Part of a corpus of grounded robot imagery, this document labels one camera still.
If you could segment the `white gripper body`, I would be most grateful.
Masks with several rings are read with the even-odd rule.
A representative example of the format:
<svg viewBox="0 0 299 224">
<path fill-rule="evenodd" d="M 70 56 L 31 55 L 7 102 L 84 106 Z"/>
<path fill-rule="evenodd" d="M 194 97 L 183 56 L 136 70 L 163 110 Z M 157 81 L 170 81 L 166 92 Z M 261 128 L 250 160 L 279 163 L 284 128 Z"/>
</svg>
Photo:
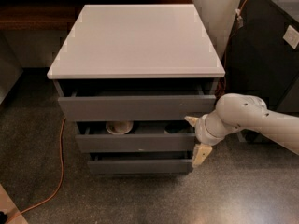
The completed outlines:
<svg viewBox="0 0 299 224">
<path fill-rule="evenodd" d="M 233 127 L 224 124 L 216 111 L 205 114 L 195 124 L 196 137 L 205 145 L 214 146 L 232 132 Z"/>
</svg>

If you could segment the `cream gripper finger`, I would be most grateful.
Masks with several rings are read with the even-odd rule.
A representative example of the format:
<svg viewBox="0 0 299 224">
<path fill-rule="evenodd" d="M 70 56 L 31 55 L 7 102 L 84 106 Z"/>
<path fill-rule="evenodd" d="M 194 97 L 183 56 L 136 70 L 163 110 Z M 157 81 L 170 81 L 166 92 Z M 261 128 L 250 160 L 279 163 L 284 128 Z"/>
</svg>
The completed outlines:
<svg viewBox="0 0 299 224">
<path fill-rule="evenodd" d="M 201 165 L 207 156 L 211 153 L 212 146 L 205 144 L 196 144 L 192 154 L 192 167 Z"/>
<path fill-rule="evenodd" d="M 196 122 L 198 120 L 197 117 L 192 117 L 192 116 L 186 116 L 185 120 L 191 125 L 191 126 L 195 126 Z"/>
</svg>

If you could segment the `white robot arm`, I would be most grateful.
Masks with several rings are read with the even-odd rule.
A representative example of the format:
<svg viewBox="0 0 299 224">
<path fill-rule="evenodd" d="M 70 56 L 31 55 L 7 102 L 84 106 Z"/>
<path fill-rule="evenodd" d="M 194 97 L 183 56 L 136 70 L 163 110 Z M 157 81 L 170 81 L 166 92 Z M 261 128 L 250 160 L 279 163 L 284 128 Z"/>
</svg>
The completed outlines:
<svg viewBox="0 0 299 224">
<path fill-rule="evenodd" d="M 211 113 L 200 118 L 186 116 L 185 120 L 194 128 L 199 141 L 193 150 L 193 168 L 201 165 L 212 147 L 228 134 L 242 130 L 260 133 L 299 154 L 299 118 L 269 110 L 257 96 L 228 93 L 218 100 Z"/>
</svg>

